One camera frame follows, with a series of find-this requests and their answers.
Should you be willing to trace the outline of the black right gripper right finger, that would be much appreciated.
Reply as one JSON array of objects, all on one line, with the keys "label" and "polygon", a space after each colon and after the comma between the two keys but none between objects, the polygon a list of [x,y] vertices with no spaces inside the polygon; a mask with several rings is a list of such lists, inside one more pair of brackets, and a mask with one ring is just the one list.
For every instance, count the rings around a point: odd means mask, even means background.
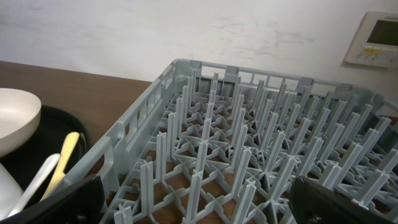
[{"label": "black right gripper right finger", "polygon": [[289,208],[298,224],[389,224],[386,218],[304,176],[292,182]]}]

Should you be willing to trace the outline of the beige bowl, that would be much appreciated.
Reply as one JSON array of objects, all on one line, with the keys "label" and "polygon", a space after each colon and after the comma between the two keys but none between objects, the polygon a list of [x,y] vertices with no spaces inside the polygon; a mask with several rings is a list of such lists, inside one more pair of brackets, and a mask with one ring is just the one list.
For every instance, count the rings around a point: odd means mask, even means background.
[{"label": "beige bowl", "polygon": [[40,123],[41,100],[34,94],[1,88],[1,157],[22,146]]}]

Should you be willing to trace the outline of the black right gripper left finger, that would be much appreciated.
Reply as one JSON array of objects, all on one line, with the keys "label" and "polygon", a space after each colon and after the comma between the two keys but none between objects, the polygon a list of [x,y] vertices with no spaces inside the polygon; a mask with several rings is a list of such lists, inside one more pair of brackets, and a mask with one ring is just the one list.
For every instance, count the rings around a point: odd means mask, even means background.
[{"label": "black right gripper left finger", "polygon": [[104,202],[101,177],[90,175],[1,224],[99,223]]}]

